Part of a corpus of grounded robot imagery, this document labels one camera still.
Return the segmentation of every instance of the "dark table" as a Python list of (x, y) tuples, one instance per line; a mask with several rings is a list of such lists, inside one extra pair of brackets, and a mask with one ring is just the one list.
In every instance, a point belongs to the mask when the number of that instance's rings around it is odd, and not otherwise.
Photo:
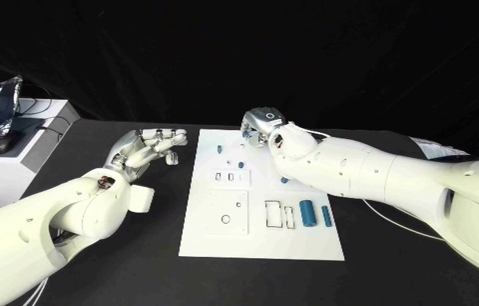
[[(129, 213), (116, 234), (52, 275), (38, 305), (478, 305), (479, 269), (445, 242), (386, 222), (355, 199), (331, 197), (344, 262), (178, 256), (199, 129), (234, 127), (80, 120), (26, 195), (101, 167), (123, 134), (149, 128), (189, 132), (188, 146), (176, 148), (179, 165), (155, 161), (137, 180), (156, 190), (150, 212)], [(325, 131), (425, 159), (416, 143), (393, 132)], [(432, 232), (391, 207), (375, 207)]]

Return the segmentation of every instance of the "white sheet of paper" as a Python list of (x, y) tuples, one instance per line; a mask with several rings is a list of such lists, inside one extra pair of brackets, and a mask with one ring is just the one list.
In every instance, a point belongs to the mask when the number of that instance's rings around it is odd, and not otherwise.
[[(218, 145), (223, 146), (221, 154), (218, 154)], [(228, 202), (227, 204), (220, 203), (224, 201), (215, 202), (211, 196), (221, 194), (214, 190), (225, 191), (228, 185), (227, 181), (215, 183), (214, 172), (237, 170), (240, 162), (244, 163), (244, 170), (250, 170), (250, 182), (246, 184), (248, 187), (238, 187), (237, 184), (231, 187), (231, 191), (244, 190), (248, 193), (248, 233), (240, 234), (228, 229), (225, 233), (208, 233), (212, 215), (223, 217), (218, 206), (227, 208), (225, 215), (228, 210), (234, 210)], [(311, 228), (303, 226), (302, 220), (300, 201), (305, 199), (312, 200), (319, 223)], [(280, 201), (283, 228), (267, 227), (264, 203), (267, 200)], [(287, 228), (285, 206), (293, 207), (295, 228)], [(334, 225), (331, 228), (325, 226), (322, 206), (329, 207)], [(179, 256), (345, 260), (328, 195), (295, 180), (286, 184), (280, 182), (270, 150), (267, 147), (253, 148), (246, 143), (240, 131), (202, 129), (199, 132)]]

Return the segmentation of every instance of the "blue object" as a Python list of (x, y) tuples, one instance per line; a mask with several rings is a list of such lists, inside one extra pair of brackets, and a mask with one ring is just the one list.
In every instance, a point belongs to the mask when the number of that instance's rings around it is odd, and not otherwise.
[(312, 207), (311, 200), (302, 200), (299, 202), (299, 207), (302, 209), (302, 218), (303, 218), (303, 226), (312, 227), (316, 226), (316, 216), (315, 216), (315, 209)]
[(329, 217), (328, 206), (322, 207), (322, 216), (325, 217), (326, 226), (331, 228), (332, 227), (332, 218)]

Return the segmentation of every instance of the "black backdrop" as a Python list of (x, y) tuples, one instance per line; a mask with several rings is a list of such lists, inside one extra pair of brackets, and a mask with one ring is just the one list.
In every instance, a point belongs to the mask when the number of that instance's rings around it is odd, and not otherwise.
[(388, 129), (479, 154), (478, 0), (0, 0), (2, 76), (103, 120)]

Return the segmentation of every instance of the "robotic hand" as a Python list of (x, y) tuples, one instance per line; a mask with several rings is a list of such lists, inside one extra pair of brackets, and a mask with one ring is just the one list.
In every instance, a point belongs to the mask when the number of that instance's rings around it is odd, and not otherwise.
[[(184, 129), (130, 131), (103, 168), (0, 208), (0, 305), (12, 302), (119, 229), (127, 211), (146, 213), (155, 190), (132, 185), (150, 161), (178, 164)], [(51, 237), (51, 227), (59, 235)]]
[(254, 147), (269, 146), (283, 178), (407, 211), (479, 267), (479, 161), (439, 163), (393, 155), (298, 127), (269, 107), (247, 112), (241, 131)]

